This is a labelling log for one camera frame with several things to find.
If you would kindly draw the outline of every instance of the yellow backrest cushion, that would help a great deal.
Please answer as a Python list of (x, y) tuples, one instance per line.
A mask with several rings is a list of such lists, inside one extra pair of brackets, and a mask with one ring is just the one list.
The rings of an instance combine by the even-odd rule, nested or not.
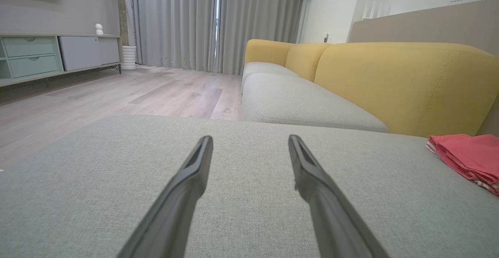
[(475, 135), (497, 97), (495, 57), (447, 43), (328, 47), (314, 82), (376, 116), (391, 133)]
[(301, 78), (314, 81), (320, 56), (332, 44), (296, 44), (289, 49), (285, 67)]
[(244, 64), (257, 61), (285, 66), (289, 49), (294, 45), (296, 44), (251, 39), (246, 43)]

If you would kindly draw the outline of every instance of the folded red towel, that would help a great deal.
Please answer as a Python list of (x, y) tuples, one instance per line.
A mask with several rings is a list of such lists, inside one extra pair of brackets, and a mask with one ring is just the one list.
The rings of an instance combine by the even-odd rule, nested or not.
[(426, 147), (456, 172), (499, 196), (499, 138), (466, 134), (430, 135)]

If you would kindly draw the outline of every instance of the white object on shelf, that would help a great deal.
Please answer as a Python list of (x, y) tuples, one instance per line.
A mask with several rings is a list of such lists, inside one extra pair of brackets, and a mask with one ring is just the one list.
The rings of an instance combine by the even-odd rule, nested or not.
[(387, 16), (390, 13), (390, 8), (391, 6), (387, 6), (382, 2), (379, 3), (379, 6), (376, 6), (376, 1), (373, 1), (372, 4), (370, 4), (369, 1), (366, 1), (364, 13), (362, 14), (362, 20)]
[(332, 40), (333, 38), (330, 37), (331, 35), (331, 31), (328, 31), (328, 32), (324, 32), (324, 34), (326, 35), (324, 37), (324, 43), (329, 43), (329, 40)]
[(123, 46), (123, 64), (121, 70), (135, 70), (135, 55), (137, 53), (136, 46)]
[(102, 35), (104, 34), (104, 31), (102, 31), (103, 27), (100, 24), (95, 24), (95, 34), (97, 35)]

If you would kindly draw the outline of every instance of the curtain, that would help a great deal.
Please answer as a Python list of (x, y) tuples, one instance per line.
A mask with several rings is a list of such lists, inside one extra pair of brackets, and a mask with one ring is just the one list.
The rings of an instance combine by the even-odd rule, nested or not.
[(303, 0), (221, 0), (212, 72), (241, 75), (250, 39), (295, 42)]
[(210, 71), (215, 0), (137, 0), (139, 63)]

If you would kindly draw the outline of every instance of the tv stand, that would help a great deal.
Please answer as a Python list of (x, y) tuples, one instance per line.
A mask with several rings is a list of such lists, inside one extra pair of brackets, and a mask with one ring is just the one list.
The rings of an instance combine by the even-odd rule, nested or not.
[(0, 87), (122, 62), (119, 36), (0, 32)]

